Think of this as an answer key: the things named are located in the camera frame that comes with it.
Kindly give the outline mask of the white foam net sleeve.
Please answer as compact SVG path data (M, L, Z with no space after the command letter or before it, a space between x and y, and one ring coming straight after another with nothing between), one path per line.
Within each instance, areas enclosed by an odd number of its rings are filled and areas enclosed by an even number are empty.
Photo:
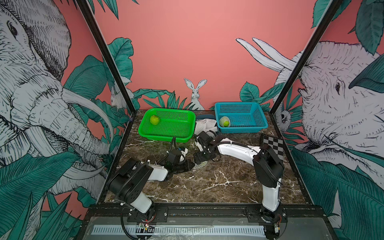
M208 161L204 161L198 165L195 165L194 170L201 169L201 168L205 167L207 164L208 164Z
M231 121L228 117L226 116L223 116L219 119L219 125L222 127L222 128L226 128L226 127L229 127L231 125Z

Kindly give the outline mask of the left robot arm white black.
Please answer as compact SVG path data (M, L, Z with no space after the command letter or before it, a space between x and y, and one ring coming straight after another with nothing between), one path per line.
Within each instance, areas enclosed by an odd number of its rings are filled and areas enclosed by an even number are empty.
M137 210L146 220L153 218L155 204L143 192L147 182L163 182L174 175L191 171L196 164L186 158L186 148L176 148L159 160L141 162L130 158L107 183L115 201Z

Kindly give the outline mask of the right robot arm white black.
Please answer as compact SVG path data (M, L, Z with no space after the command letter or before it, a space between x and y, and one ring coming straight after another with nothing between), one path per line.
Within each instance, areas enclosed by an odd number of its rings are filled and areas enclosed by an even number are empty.
M195 145L199 149L199 152L194 154L195 164L199 165L224 155L252 165L259 183L263 186L263 210L276 212L280 205L279 193L285 166L272 146L268 144L260 147L249 146L232 141L223 135L213 138L206 132L194 137Z

